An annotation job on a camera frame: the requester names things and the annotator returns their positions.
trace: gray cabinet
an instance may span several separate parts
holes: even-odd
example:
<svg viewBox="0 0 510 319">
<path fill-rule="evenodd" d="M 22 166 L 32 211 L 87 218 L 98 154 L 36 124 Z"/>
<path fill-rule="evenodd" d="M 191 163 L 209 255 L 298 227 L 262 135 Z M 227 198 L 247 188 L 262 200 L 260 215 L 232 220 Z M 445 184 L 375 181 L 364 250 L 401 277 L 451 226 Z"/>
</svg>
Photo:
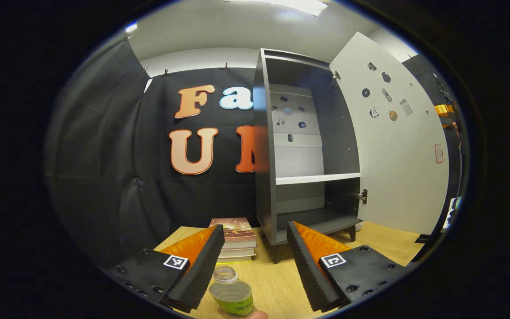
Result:
<svg viewBox="0 0 510 319">
<path fill-rule="evenodd" d="M 253 88 L 257 218 L 273 246 L 294 220 L 328 234 L 357 218 L 359 154 L 328 64 L 261 49 Z"/>
</svg>

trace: stack of books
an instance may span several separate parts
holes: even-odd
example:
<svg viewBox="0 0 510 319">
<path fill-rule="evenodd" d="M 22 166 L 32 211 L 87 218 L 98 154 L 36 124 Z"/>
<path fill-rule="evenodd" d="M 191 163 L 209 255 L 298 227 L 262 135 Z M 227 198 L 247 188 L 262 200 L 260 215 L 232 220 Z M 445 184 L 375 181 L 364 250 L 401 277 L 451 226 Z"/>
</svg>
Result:
<svg viewBox="0 0 510 319">
<path fill-rule="evenodd" d="M 236 263 L 251 261 L 255 256 L 255 233 L 247 218 L 213 218 L 210 226 L 222 224 L 225 244 L 217 263 Z"/>
</svg>

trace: orange letter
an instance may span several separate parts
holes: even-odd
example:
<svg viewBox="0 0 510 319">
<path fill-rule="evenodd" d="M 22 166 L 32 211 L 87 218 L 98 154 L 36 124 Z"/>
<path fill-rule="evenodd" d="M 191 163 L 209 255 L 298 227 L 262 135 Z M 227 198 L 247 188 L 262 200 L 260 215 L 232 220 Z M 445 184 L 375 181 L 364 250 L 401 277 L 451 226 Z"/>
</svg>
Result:
<svg viewBox="0 0 510 319">
<path fill-rule="evenodd" d="M 243 125 L 238 127 L 235 132 L 241 136 L 241 161 L 235 170 L 238 172 L 254 172 L 255 163 L 251 156 L 255 154 L 255 129 L 252 125 Z"/>
<path fill-rule="evenodd" d="M 172 131 L 168 137 L 172 140 L 170 147 L 170 162 L 175 170 L 186 175 L 202 174 L 212 165 L 214 136 L 218 134 L 218 129 L 213 127 L 201 128 L 198 130 L 198 136 L 202 138 L 202 152 L 200 161 L 190 163 L 186 159 L 186 145 L 188 137 L 192 135 L 187 129 L 178 129 Z"/>
<path fill-rule="evenodd" d="M 206 92 L 213 93 L 214 91 L 215 88 L 211 84 L 181 89 L 178 91 L 178 94 L 180 94 L 180 109 L 176 112 L 174 117 L 182 119 L 183 117 L 193 117 L 194 115 L 200 114 L 200 109 L 196 108 L 196 102 L 198 102 L 200 106 L 206 104 L 206 101 L 208 101 Z"/>
</svg>

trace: cabinet door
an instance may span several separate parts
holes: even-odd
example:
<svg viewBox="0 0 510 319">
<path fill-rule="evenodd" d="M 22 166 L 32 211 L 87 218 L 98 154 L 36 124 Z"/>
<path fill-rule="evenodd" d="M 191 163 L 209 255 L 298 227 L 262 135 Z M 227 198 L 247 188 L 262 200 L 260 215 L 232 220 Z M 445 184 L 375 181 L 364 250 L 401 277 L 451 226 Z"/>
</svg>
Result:
<svg viewBox="0 0 510 319">
<path fill-rule="evenodd" d="M 358 218 L 431 234 L 446 196 L 448 152 L 428 95 L 395 57 L 360 33 L 330 69 L 340 75 L 359 150 L 360 191 L 367 189 Z"/>
</svg>

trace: wooden table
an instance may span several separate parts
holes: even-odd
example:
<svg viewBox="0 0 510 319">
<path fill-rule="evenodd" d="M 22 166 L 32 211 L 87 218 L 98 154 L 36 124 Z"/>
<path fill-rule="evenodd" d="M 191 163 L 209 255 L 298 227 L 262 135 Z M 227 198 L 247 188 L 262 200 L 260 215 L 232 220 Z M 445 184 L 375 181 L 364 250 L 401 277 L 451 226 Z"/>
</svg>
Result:
<svg viewBox="0 0 510 319">
<path fill-rule="evenodd" d="M 203 229 L 180 227 L 155 250 L 159 251 Z M 323 315 L 324 313 L 313 312 L 310 308 L 290 249 L 279 250 L 283 255 L 281 262 L 274 264 L 270 254 L 271 246 L 261 237 L 263 230 L 253 228 L 253 231 L 257 235 L 257 249 L 255 249 L 257 255 L 253 256 L 253 261 L 234 263 L 229 266 L 235 269 L 241 280 L 251 285 L 254 306 L 258 310 L 265 311 L 269 319 L 313 319 Z M 406 266 L 423 246 L 423 244 L 415 244 L 419 234 L 394 230 L 370 222 L 363 224 L 354 242 L 350 242 L 350 236 L 344 230 L 328 236 L 351 248 L 368 245 L 403 266 Z M 218 304 L 208 291 L 198 309 L 193 309 L 187 315 L 199 319 L 222 318 L 218 314 Z"/>
</svg>

